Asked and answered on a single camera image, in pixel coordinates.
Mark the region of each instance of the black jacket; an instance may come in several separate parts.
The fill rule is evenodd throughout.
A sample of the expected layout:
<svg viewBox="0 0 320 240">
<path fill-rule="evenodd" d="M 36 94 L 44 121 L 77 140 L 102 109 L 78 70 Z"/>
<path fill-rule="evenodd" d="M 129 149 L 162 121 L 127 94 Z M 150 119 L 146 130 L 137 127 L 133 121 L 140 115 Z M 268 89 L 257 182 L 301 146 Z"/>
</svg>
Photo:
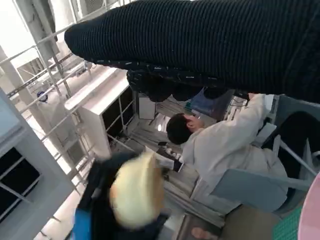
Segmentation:
<svg viewBox="0 0 320 240">
<path fill-rule="evenodd" d="M 158 219 L 139 230 L 128 230 L 120 226 L 109 204 L 109 189 L 118 169 L 126 161 L 136 157 L 135 153 L 119 153 L 105 161 L 95 161 L 87 179 L 87 186 L 77 207 L 90 213 L 90 240 L 155 240 L 168 216 Z"/>
<path fill-rule="evenodd" d="M 97 64 L 320 103 L 320 0 L 139 0 L 64 37 Z"/>
</svg>

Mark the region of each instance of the blue object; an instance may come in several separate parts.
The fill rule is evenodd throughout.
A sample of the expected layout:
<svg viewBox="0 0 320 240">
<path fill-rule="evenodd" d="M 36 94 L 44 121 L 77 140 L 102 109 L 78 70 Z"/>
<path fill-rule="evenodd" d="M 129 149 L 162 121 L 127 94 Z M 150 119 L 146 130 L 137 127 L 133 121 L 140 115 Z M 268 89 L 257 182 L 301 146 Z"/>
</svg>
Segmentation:
<svg viewBox="0 0 320 240">
<path fill-rule="evenodd" d="M 44 91 L 38 91 L 37 93 L 36 93 L 36 96 L 37 96 L 37 98 L 39 98 L 40 96 L 42 96 L 43 95 L 43 97 L 41 97 L 40 99 L 39 99 L 39 101 L 40 102 L 43 102 L 43 103 L 46 103 L 47 101 L 48 101 L 48 94 L 46 94 L 46 95 L 44 95 Z"/>
<path fill-rule="evenodd" d="M 72 229 L 72 240 L 91 239 L 91 216 L 89 212 L 77 209 L 74 215 L 74 226 Z"/>
</svg>

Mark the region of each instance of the white chair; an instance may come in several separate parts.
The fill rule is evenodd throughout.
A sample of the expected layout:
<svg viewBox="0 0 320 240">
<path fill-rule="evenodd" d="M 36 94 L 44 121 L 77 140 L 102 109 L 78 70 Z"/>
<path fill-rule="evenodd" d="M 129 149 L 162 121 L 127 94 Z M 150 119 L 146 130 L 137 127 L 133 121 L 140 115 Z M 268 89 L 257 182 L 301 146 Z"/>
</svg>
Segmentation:
<svg viewBox="0 0 320 240">
<path fill-rule="evenodd" d="M 211 194 L 276 214 L 283 214 L 295 208 L 303 200 L 317 171 L 312 166 L 312 154 L 308 140 L 303 159 L 281 141 L 280 136 L 277 136 L 273 142 L 273 151 L 278 154 L 280 148 L 286 150 L 302 165 L 300 179 L 261 174 L 243 169 L 228 169 Z M 292 188 L 297 191 L 290 199 L 287 199 L 287 192 L 284 188 Z"/>
</svg>

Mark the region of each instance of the white jacket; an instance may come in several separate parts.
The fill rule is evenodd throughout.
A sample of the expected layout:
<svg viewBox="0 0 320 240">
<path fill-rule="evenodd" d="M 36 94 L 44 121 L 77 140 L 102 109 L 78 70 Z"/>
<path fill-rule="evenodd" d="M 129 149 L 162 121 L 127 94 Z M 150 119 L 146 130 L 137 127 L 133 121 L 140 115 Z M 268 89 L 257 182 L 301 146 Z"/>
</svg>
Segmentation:
<svg viewBox="0 0 320 240">
<path fill-rule="evenodd" d="M 183 162 L 193 165 L 211 190 L 227 169 L 286 177 L 284 166 L 271 150 L 251 145 L 268 113 L 265 95 L 255 95 L 234 120 L 193 133 L 183 147 Z"/>
</svg>

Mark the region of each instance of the scaffolding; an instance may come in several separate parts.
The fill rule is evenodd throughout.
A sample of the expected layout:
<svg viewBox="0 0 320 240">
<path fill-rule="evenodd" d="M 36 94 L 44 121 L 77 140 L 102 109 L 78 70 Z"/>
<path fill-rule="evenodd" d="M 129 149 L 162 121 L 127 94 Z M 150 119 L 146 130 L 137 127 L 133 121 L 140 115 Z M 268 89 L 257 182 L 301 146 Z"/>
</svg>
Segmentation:
<svg viewBox="0 0 320 240">
<path fill-rule="evenodd" d="M 17 3 L 15 0 L 12 0 L 15 6 L 17 7 L 17 11 L 19 12 L 19 7 L 17 6 Z M 81 124 L 82 120 L 78 113 L 78 108 L 81 106 L 78 104 L 73 109 L 67 110 L 65 109 L 65 115 L 64 117 L 57 122 L 55 125 L 51 125 L 48 122 L 48 118 L 45 116 L 43 111 L 39 108 L 39 103 L 43 102 L 44 96 L 47 96 L 48 94 L 51 94 L 53 92 L 56 92 L 58 94 L 58 97 L 60 100 L 63 100 L 63 91 L 66 91 L 66 99 L 72 97 L 73 93 L 70 89 L 70 86 L 67 82 L 67 80 L 70 80 L 70 78 L 74 77 L 79 72 L 83 73 L 83 71 L 87 71 L 87 77 L 89 78 L 89 81 L 92 80 L 92 66 L 88 64 L 83 59 L 80 59 L 78 57 L 75 57 L 71 52 L 68 52 L 64 56 L 62 56 L 60 59 L 57 59 L 56 55 L 52 55 L 52 59 L 54 61 L 53 64 L 48 64 L 48 61 L 45 59 L 45 56 L 43 55 L 41 51 L 41 45 L 53 41 L 53 39 L 62 34 L 65 30 L 67 30 L 70 26 L 77 24 L 82 21 L 86 21 L 92 18 L 95 18 L 96 16 L 99 16 L 106 11 L 114 8 L 119 7 L 124 4 L 128 4 L 131 2 L 131 0 L 91 0 L 91 1 L 85 1 L 85 0 L 68 0 L 66 1 L 69 4 L 69 10 L 71 11 L 72 15 L 72 22 L 62 29 L 59 29 L 56 32 L 52 32 L 51 34 L 48 34 L 47 36 L 43 37 L 41 40 L 37 40 L 34 35 L 32 35 L 33 40 L 35 44 L 32 46 L 20 51 L 17 54 L 14 54 L 12 56 L 6 56 L 5 52 L 0 46 L 0 67 L 4 71 L 6 75 L 8 75 L 8 79 L 11 81 L 12 85 L 14 86 L 13 90 L 10 90 L 9 92 L 6 92 L 6 95 L 9 99 L 13 100 L 16 96 L 19 96 L 24 102 L 24 106 L 21 107 L 19 110 L 19 113 L 24 116 L 26 120 L 30 119 L 30 117 L 34 117 L 35 120 L 39 123 L 41 128 L 43 129 L 44 134 L 42 137 L 40 137 L 40 140 L 42 143 L 45 143 L 46 140 L 50 139 L 52 144 L 56 147 L 57 154 L 55 154 L 53 157 L 57 161 L 57 163 L 64 159 L 65 162 L 68 164 L 69 169 L 65 171 L 67 176 L 70 178 L 72 183 L 74 184 L 75 191 L 78 192 L 79 195 L 81 195 L 81 192 L 79 191 L 79 186 L 85 185 L 85 178 L 89 172 L 90 166 L 94 160 L 94 154 L 92 152 L 92 149 L 94 147 L 94 144 L 89 145 L 86 136 L 83 134 L 83 131 L 81 130 Z M 99 7 L 98 9 L 95 9 L 92 12 L 81 12 L 81 3 L 97 3 L 96 5 Z M 21 20 L 26 25 L 26 19 L 23 18 L 23 16 L 20 14 Z M 37 74 L 33 74 L 33 76 L 28 80 L 22 80 L 22 77 L 19 75 L 19 72 L 12 64 L 12 60 L 23 56 L 23 54 L 27 53 L 28 51 L 36 50 L 38 59 L 40 60 L 41 64 L 43 65 L 43 70 L 39 71 Z M 64 62 L 68 61 L 70 58 L 74 57 L 76 65 L 73 67 L 68 68 L 68 66 L 72 65 L 69 63 L 66 66 L 63 67 Z M 33 84 L 36 84 L 39 79 L 43 78 L 44 76 L 48 76 L 42 83 L 46 83 L 49 85 L 49 87 L 43 91 L 40 95 L 34 96 L 29 91 L 29 87 Z M 121 100 L 118 100 L 120 109 L 121 109 Z M 127 124 L 124 124 L 123 120 L 123 112 L 126 109 L 121 109 L 120 115 L 117 119 L 121 118 L 123 129 L 127 127 Z M 66 120 L 69 118 L 72 118 L 74 123 L 74 129 L 75 129 L 75 135 L 76 138 L 73 139 L 71 142 L 68 142 L 67 145 L 62 145 L 59 139 L 57 138 L 56 130 L 58 127 L 60 127 Z M 117 140 L 116 138 L 108 135 L 108 137 L 112 138 L 117 143 L 123 145 L 125 148 L 132 150 L 131 148 L 127 147 L 125 144 Z M 77 164 L 75 164 L 73 161 L 70 160 L 70 157 L 68 156 L 68 150 L 70 150 L 76 143 L 80 144 L 81 149 L 83 150 L 83 156 Z M 19 159 L 13 166 L 11 166 L 6 172 L 0 175 L 0 179 L 4 178 L 6 174 L 12 170 L 17 164 L 21 162 L 23 158 Z M 0 183 L 0 188 L 4 188 L 9 192 L 12 192 L 11 189 L 7 189 L 5 185 Z M 18 198 L 22 201 L 28 201 L 23 195 L 18 195 Z M 60 221 L 55 216 L 52 216 L 53 219 L 56 221 Z M 42 236 L 47 237 L 47 234 L 45 234 L 43 231 L 40 232 Z"/>
</svg>

